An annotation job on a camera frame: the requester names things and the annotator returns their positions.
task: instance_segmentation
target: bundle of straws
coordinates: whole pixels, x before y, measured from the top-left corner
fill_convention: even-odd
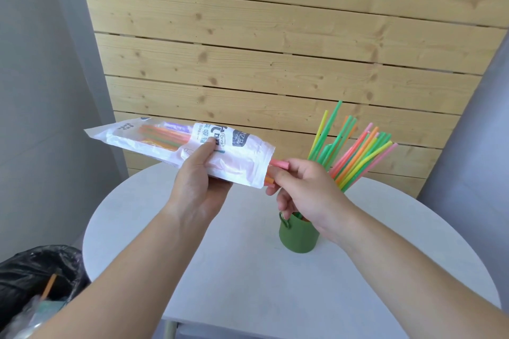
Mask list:
[[[191,127],[164,122],[160,125],[143,125],[139,128],[140,134],[144,137],[142,142],[148,145],[176,151],[179,147],[189,142],[191,138]],[[270,165],[288,170],[289,163],[271,159]],[[274,180],[265,176],[265,186],[275,187]]]
[[[371,130],[373,124],[370,123],[352,147],[336,161],[341,148],[355,131],[357,122],[357,119],[351,115],[345,117],[343,127],[334,142],[324,145],[341,103],[341,101],[337,103],[328,120],[328,110],[325,111],[308,159],[323,165],[341,191],[345,192],[359,178],[380,163],[398,144],[391,142],[390,133],[378,132],[378,126]]]

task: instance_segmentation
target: person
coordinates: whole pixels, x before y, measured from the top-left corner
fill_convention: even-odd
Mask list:
[[[168,203],[34,339],[151,337],[232,186],[207,175],[214,146],[210,138],[184,162]],[[281,187],[279,210],[285,218],[299,210],[340,246],[410,337],[509,337],[509,318],[501,310],[355,206],[321,165],[288,161],[289,172],[269,167]],[[277,190],[267,188],[267,194]]]

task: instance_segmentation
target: green container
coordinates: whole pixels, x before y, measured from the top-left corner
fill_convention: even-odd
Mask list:
[[[285,220],[281,212],[279,219],[281,220],[279,239],[286,248],[296,253],[307,253],[313,250],[320,236],[313,224],[297,218],[294,214],[289,220]]]

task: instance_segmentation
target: hand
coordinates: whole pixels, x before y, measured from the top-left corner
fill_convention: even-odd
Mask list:
[[[232,183],[207,174],[205,164],[215,146],[215,139],[210,137],[182,164],[165,208],[196,213],[208,222],[219,213]]]
[[[349,213],[358,208],[336,186],[327,171],[317,162],[291,158],[289,171],[269,166],[268,173],[277,186],[266,193],[277,195],[277,207],[288,220],[299,211],[327,239],[339,243],[338,230]]]

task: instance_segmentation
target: tabletop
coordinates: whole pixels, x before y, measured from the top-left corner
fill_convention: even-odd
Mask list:
[[[83,243],[91,280],[161,209],[176,173],[168,164],[154,165],[124,181],[99,205]],[[479,257],[431,209],[367,178],[347,195],[463,284],[500,306]],[[269,338],[406,337],[338,246],[320,237],[313,251],[290,252],[279,240],[279,223],[275,197],[234,185],[163,317]]]

